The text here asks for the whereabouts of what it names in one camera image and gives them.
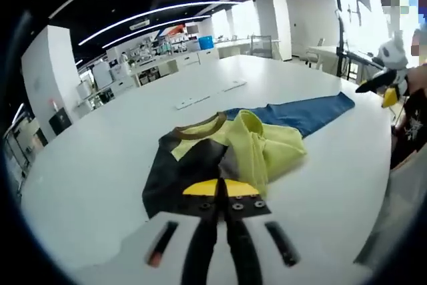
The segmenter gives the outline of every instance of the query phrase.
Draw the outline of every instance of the t-shirt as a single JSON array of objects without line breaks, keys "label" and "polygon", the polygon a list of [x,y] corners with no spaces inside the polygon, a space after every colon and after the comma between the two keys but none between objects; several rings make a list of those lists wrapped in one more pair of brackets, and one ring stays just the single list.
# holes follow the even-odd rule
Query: t-shirt
[{"label": "t-shirt", "polygon": [[404,105],[406,123],[398,133],[390,168],[395,168],[410,154],[420,150],[427,142],[427,97],[423,89],[413,93]]},{"label": "t-shirt", "polygon": [[340,93],[229,109],[173,129],[159,140],[142,192],[148,216],[174,211],[187,187],[216,178],[247,182],[265,195],[267,183],[306,154],[302,138],[353,107],[354,102]]}]

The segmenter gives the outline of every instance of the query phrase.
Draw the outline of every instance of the blue cloth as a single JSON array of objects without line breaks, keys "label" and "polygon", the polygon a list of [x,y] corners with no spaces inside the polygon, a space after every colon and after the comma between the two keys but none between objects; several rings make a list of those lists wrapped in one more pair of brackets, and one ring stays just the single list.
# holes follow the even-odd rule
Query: blue cloth
[{"label": "blue cloth", "polygon": [[[256,114],[263,123],[290,126],[298,129],[302,137],[307,137],[353,107],[354,101],[343,93],[339,93],[337,96],[293,101],[279,105],[269,103],[265,107],[248,110]],[[246,108],[233,108],[224,112],[228,120],[233,120],[241,109]]]}]

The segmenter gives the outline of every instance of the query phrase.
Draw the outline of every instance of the black cloth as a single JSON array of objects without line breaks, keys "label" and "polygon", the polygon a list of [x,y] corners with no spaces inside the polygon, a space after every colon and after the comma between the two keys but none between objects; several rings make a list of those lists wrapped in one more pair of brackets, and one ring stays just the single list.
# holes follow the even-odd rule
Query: black cloth
[{"label": "black cloth", "polygon": [[182,192],[187,187],[220,176],[218,164],[224,157],[227,146],[212,139],[203,139],[177,161],[171,150],[180,141],[173,133],[159,140],[159,149],[142,192],[149,218],[158,212],[177,210],[182,201]]},{"label": "black cloth", "polygon": [[424,90],[413,93],[404,109],[406,123],[396,135],[398,141],[392,153],[390,168],[395,168],[427,142],[427,97]]}]

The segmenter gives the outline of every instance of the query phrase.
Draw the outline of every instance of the ceiling light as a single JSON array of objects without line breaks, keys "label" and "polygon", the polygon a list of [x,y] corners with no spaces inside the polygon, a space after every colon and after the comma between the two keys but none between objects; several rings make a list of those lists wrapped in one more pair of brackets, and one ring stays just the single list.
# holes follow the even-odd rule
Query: ceiling light
[{"label": "ceiling light", "polygon": [[161,26],[164,26],[164,25],[169,25],[170,23],[179,23],[181,21],[188,21],[188,20],[195,20],[195,19],[202,19],[202,18],[210,18],[210,17],[211,16],[205,15],[205,16],[197,16],[197,17],[177,19],[177,20],[173,20],[173,21],[168,21],[167,23],[160,23],[159,25],[154,25],[154,26],[151,26],[151,27],[148,27],[148,28],[145,28],[145,29],[138,30],[138,31],[136,31],[134,33],[130,33],[129,35],[120,37],[119,39],[116,39],[116,40],[112,41],[111,43],[108,43],[107,45],[102,46],[102,48],[106,48],[106,47],[108,47],[110,45],[113,45],[114,43],[117,43],[118,41],[121,41],[121,40],[126,39],[128,37],[132,37],[133,35],[137,35],[138,33],[142,33],[144,31],[147,31],[147,30],[150,30],[150,29],[154,29],[154,28],[157,28],[157,27],[161,27]]},{"label": "ceiling light", "polygon": [[24,108],[24,103],[19,105],[18,111],[16,112],[15,116],[12,119],[12,125],[14,125],[18,119],[19,114],[21,113],[21,110]]},{"label": "ceiling light", "polygon": [[131,21],[133,19],[136,18],[140,18],[146,15],[151,15],[152,13],[159,13],[160,11],[165,11],[165,10],[170,10],[170,9],[176,9],[176,8],[181,8],[181,7],[192,7],[192,6],[203,6],[203,5],[216,5],[216,4],[222,4],[222,5],[237,5],[239,4],[239,2],[237,1],[200,1],[197,3],[182,3],[179,5],[173,5],[173,6],[169,6],[169,7],[164,7],[164,8],[159,8],[159,9],[154,9],[151,11],[147,11],[146,13],[140,13],[138,15],[123,19],[121,21],[118,21],[117,23],[114,23],[113,25],[107,26],[103,29],[101,29],[100,31],[97,31],[96,33],[94,33],[93,35],[90,35],[88,38],[82,40],[79,42],[79,46],[83,45],[84,43],[87,43],[89,40],[95,38],[98,35],[101,35],[102,33],[106,32],[107,30],[110,30],[111,28],[117,27],[118,25],[121,25],[122,23],[127,23],[128,21]]}]

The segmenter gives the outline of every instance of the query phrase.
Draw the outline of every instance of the window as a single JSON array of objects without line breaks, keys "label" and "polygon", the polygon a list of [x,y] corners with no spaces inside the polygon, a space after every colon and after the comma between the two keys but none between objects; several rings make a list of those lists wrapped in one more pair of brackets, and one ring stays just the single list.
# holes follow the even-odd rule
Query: window
[{"label": "window", "polygon": [[230,25],[228,24],[225,10],[218,11],[212,15],[213,36],[217,39],[220,36],[231,39]]},{"label": "window", "polygon": [[349,47],[377,54],[381,44],[389,40],[387,17],[381,0],[370,0],[371,11],[357,0],[341,0],[344,41]]},{"label": "window", "polygon": [[232,7],[234,34],[238,39],[247,38],[248,35],[260,35],[260,21],[255,3],[245,1]]}]

